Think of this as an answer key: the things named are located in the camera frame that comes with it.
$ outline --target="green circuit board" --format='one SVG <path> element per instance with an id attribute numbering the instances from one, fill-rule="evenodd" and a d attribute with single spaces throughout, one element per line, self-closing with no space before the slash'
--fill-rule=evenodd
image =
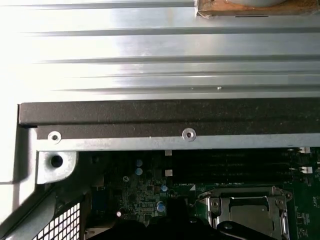
<path id="1" fill-rule="evenodd" d="M 112 171 L 92 188 L 92 215 L 112 221 L 123 210 L 121 218 L 148 225 L 152 217 L 166 215 L 168 198 L 181 197 L 189 215 L 206 218 L 207 209 L 197 202 L 203 192 L 277 186 L 293 195 L 287 203 L 290 239 L 319 240 L 320 149 L 269 151 L 113 152 Z"/>

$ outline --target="cpu socket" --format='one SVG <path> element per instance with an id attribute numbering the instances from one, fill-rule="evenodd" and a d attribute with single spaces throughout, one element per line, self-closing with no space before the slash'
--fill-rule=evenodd
<path id="1" fill-rule="evenodd" d="M 215 188 L 199 196 L 213 228 L 232 221 L 277 240 L 290 240 L 287 202 L 291 192 L 271 187 Z"/>

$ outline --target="silver screw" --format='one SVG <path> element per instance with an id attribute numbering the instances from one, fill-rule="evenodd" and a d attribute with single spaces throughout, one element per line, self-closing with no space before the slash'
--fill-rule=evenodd
<path id="1" fill-rule="evenodd" d="M 223 227 L 224 227 L 225 229 L 232 229 L 232 225 L 231 225 L 230 223 L 228 223 L 228 222 L 226 222 L 225 224 L 223 224 Z"/>
<path id="2" fill-rule="evenodd" d="M 182 132 L 182 138 L 188 142 L 194 141 L 196 137 L 197 137 L 196 131 L 192 128 L 186 128 Z"/>
<path id="3" fill-rule="evenodd" d="M 128 177 L 128 176 L 124 176 L 124 177 L 122 178 L 122 180 L 123 180 L 125 183 L 127 183 L 127 182 L 129 182 L 129 177 Z"/>
<path id="4" fill-rule="evenodd" d="M 48 134 L 48 140 L 53 144 L 58 144 L 62 139 L 61 133 L 58 131 L 52 131 Z"/>

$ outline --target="ridged metal panel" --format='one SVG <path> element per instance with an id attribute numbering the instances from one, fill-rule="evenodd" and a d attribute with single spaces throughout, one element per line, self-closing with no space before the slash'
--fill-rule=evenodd
<path id="1" fill-rule="evenodd" d="M 191 0 L 0 6 L 19 102 L 320 97 L 320 15 L 205 19 Z"/>

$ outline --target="mounting hole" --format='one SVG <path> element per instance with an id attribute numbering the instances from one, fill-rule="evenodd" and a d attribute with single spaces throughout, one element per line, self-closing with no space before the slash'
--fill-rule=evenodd
<path id="1" fill-rule="evenodd" d="M 61 156 L 55 155 L 51 158 L 51 166 L 54 168 L 60 168 L 62 164 L 64 163 L 64 160 Z"/>
<path id="2" fill-rule="evenodd" d="M 182 132 L 182 138 L 188 142 L 192 142 L 196 139 L 196 131 L 192 128 L 186 128 Z"/>
<path id="3" fill-rule="evenodd" d="M 48 140 L 53 144 L 58 144 L 61 141 L 61 139 L 61 134 L 58 131 L 52 131 L 48 135 Z"/>

